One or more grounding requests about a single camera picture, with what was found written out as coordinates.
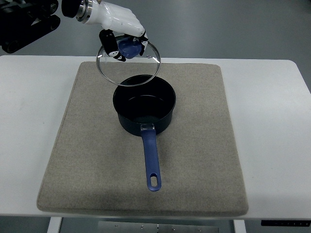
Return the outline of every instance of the gray floor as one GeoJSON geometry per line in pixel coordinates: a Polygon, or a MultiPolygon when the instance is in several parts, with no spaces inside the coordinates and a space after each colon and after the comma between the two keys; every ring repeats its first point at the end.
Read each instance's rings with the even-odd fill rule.
{"type": "MultiPolygon", "coordinates": [[[[130,8],[162,57],[288,59],[311,90],[310,0],[111,0],[130,8]]],[[[95,56],[99,25],[62,16],[60,27],[14,55],[95,56]]],[[[94,219],[64,219],[61,231],[93,232],[94,219]]],[[[46,232],[48,218],[0,217],[0,232],[46,232]]],[[[311,232],[310,228],[261,227],[246,221],[248,233],[311,232]]]]}

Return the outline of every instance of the blue handle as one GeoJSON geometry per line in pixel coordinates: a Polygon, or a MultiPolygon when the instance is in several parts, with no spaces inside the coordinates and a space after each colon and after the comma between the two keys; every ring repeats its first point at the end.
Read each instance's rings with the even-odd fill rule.
{"type": "Polygon", "coordinates": [[[151,191],[158,191],[161,188],[161,176],[156,148],[156,130],[142,130],[140,134],[144,144],[147,186],[151,191]],[[152,186],[151,179],[156,181],[155,186],[152,186]]]}

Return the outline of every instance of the saucepan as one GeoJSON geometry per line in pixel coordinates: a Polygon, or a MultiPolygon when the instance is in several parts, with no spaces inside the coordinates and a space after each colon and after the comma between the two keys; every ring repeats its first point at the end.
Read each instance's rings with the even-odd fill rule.
{"type": "Polygon", "coordinates": [[[144,147],[147,187],[151,191],[161,188],[156,135],[171,122],[176,103],[172,86],[164,79],[151,75],[136,75],[119,85],[113,95],[113,105],[122,127],[135,136],[141,136],[144,147]]]}

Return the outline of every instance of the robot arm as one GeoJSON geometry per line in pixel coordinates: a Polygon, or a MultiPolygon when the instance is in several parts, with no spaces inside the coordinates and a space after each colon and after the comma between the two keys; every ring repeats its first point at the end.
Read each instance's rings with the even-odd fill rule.
{"type": "Polygon", "coordinates": [[[138,54],[142,56],[147,47],[145,29],[130,9],[101,0],[63,0],[62,12],[64,16],[76,17],[85,24],[101,24],[103,30],[99,37],[104,50],[119,61],[138,54]],[[113,31],[128,36],[122,47],[118,46],[113,31]],[[134,48],[134,51],[129,54],[128,48],[134,48]]]}
{"type": "Polygon", "coordinates": [[[13,53],[54,31],[57,0],[0,0],[0,45],[13,53]]]}
{"type": "MultiPolygon", "coordinates": [[[[53,15],[57,8],[57,0],[0,0],[2,49],[7,53],[16,52],[55,30],[60,24],[60,18],[53,15]]],[[[106,53],[117,60],[131,57],[122,52],[113,31],[128,36],[122,48],[136,47],[136,55],[143,55],[147,47],[145,29],[130,9],[101,0],[62,0],[62,12],[85,24],[101,24],[102,45],[106,53]]]]}

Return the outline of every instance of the beige felt mat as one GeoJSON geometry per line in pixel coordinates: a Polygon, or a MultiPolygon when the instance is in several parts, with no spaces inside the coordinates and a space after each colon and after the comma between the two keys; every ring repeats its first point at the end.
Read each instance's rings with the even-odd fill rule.
{"type": "Polygon", "coordinates": [[[157,135],[162,188],[147,188],[142,139],[119,124],[112,104],[116,86],[99,74],[95,62],[84,62],[38,194],[40,210],[103,216],[247,212],[221,69],[162,64],[158,76],[176,92],[171,124],[157,135]]]}

